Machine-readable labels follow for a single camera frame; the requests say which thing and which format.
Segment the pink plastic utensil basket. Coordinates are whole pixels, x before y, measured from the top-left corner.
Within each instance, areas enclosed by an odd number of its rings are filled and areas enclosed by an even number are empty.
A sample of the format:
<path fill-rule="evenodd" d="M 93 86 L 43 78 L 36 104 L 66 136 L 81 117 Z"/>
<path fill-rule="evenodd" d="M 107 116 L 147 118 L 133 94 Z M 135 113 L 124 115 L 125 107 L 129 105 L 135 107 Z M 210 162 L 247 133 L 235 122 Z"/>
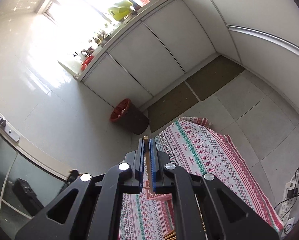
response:
<path fill-rule="evenodd" d="M 172 199 L 171 194 L 155 194 L 150 191 L 149 181 L 146 180 L 143 184 L 143 192 L 147 200 L 156 200 L 156 201 L 168 201 Z"/>

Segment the red container on counter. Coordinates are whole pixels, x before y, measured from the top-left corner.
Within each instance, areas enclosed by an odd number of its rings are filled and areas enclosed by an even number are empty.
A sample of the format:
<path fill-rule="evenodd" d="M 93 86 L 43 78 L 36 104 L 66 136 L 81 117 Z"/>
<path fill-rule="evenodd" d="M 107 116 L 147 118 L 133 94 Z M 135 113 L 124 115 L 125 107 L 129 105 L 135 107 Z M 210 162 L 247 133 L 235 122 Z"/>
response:
<path fill-rule="evenodd" d="M 92 55 L 88 55 L 86 57 L 86 59 L 81 64 L 81 71 L 84 71 L 87 68 L 88 64 L 92 61 L 93 58 L 94 56 Z"/>

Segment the green plastic bag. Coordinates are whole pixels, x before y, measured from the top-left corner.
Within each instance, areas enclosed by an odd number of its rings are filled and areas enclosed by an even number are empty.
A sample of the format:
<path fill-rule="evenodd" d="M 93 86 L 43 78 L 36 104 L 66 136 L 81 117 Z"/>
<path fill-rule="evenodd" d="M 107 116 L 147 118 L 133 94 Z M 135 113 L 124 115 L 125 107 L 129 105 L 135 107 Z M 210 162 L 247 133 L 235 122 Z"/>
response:
<path fill-rule="evenodd" d="M 115 3 L 113 7 L 108 9 L 109 14 L 118 22 L 124 21 L 124 18 L 132 13 L 130 1 L 122 1 Z"/>

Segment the olive floor mat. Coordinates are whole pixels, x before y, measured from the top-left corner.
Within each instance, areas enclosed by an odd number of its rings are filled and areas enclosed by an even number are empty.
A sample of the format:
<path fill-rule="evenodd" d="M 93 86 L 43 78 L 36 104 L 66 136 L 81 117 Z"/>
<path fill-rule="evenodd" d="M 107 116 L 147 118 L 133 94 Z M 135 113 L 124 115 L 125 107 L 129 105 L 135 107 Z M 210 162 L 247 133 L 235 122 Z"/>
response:
<path fill-rule="evenodd" d="M 185 82 L 175 87 L 161 99 L 149 106 L 148 117 L 151 132 L 168 124 L 198 102 Z"/>
<path fill-rule="evenodd" d="M 239 76 L 244 70 L 241 65 L 218 56 L 202 69 L 186 79 L 196 96 L 204 101 L 209 96 L 224 87 L 227 83 Z"/>

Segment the olive floor mat right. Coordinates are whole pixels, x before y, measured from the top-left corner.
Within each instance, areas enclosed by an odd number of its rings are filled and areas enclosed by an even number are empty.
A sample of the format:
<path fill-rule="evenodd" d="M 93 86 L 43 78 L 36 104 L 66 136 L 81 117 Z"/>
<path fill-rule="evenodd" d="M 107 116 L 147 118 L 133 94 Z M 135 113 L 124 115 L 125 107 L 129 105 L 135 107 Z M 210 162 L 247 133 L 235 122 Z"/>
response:
<path fill-rule="evenodd" d="M 209 96 L 224 87 L 227 83 L 239 76 L 244 70 L 241 65 L 218 56 L 202 69 L 186 79 L 196 96 L 204 101 Z"/>

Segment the patterned red green tablecloth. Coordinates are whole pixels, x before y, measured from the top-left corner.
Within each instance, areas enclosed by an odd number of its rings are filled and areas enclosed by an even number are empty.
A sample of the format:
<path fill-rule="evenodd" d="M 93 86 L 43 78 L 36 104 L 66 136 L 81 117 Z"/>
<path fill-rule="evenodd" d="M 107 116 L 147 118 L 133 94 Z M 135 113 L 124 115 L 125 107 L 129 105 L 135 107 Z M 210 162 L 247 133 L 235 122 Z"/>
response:
<path fill-rule="evenodd" d="M 277 232 L 284 228 L 231 137 L 213 131 L 206 118 L 179 118 L 155 141 L 172 163 L 197 176 L 214 174 Z M 174 225 L 171 200 L 157 200 L 149 190 L 124 195 L 119 239 L 163 239 Z"/>

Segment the black box by door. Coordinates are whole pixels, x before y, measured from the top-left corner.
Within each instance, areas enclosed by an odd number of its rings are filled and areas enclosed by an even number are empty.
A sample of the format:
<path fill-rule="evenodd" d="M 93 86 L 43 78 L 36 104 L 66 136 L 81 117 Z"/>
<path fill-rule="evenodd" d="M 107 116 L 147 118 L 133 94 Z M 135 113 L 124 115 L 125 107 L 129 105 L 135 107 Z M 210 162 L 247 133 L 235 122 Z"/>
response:
<path fill-rule="evenodd" d="M 12 191 L 25 210 L 35 216 L 44 206 L 26 180 L 18 178 L 12 186 Z"/>

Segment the olive floor mat left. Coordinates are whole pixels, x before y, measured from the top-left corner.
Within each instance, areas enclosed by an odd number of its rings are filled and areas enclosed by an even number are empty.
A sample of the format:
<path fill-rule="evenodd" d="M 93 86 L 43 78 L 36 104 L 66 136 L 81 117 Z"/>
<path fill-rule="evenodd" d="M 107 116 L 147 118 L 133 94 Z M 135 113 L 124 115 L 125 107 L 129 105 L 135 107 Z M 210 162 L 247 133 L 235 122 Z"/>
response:
<path fill-rule="evenodd" d="M 185 82 L 175 87 L 161 99 L 149 106 L 148 117 L 151 132 L 168 124 L 198 102 Z"/>

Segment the wooden chopstick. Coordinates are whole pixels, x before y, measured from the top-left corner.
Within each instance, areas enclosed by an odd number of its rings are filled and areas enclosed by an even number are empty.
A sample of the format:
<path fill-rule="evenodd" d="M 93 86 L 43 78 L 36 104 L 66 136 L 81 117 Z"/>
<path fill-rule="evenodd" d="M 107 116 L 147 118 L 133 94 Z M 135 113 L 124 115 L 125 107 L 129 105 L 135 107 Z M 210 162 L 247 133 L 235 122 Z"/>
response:
<path fill-rule="evenodd" d="M 153 185 L 152 185 L 152 170 L 151 170 L 151 152 L 150 152 L 150 140 L 148 136 L 143 137 L 144 142 L 144 150 L 146 157 L 146 166 L 147 166 L 147 174 L 148 174 L 148 183 L 149 183 L 149 191 L 153 193 Z"/>

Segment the white lower kitchen cabinets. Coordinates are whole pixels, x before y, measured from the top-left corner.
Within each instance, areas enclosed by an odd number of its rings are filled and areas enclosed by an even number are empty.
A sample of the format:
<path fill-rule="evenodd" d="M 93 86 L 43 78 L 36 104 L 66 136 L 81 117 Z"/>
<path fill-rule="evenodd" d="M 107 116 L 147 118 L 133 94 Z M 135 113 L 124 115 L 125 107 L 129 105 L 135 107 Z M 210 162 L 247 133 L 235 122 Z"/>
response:
<path fill-rule="evenodd" d="M 120 29 L 80 80 L 111 106 L 149 106 L 220 54 L 299 113 L 299 0 L 159 0 Z"/>

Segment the white power strip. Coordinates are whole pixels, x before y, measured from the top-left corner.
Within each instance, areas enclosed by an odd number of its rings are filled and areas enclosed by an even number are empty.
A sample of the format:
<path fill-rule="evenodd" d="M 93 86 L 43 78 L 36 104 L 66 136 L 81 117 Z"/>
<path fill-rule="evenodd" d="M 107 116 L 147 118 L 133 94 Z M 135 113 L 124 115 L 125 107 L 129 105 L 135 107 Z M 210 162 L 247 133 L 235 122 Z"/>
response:
<path fill-rule="evenodd" d="M 291 209 L 294 206 L 297 197 L 298 187 L 296 184 L 296 179 L 292 178 L 289 182 L 286 183 L 283 193 L 283 200 L 278 204 L 280 206 L 278 216 L 284 224 L 284 230 L 290 228 L 290 226 L 287 226 L 287 224 L 291 213 Z"/>

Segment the red rimmed dark trash bin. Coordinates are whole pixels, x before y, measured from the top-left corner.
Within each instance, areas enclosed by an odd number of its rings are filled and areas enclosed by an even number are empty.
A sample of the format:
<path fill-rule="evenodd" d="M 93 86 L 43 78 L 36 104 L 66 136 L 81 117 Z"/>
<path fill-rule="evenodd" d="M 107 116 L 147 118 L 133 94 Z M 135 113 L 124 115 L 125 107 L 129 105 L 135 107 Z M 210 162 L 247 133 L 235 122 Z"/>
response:
<path fill-rule="evenodd" d="M 122 100 L 110 115 L 110 121 L 122 128 L 140 135 L 149 126 L 149 119 L 143 114 L 130 99 Z"/>

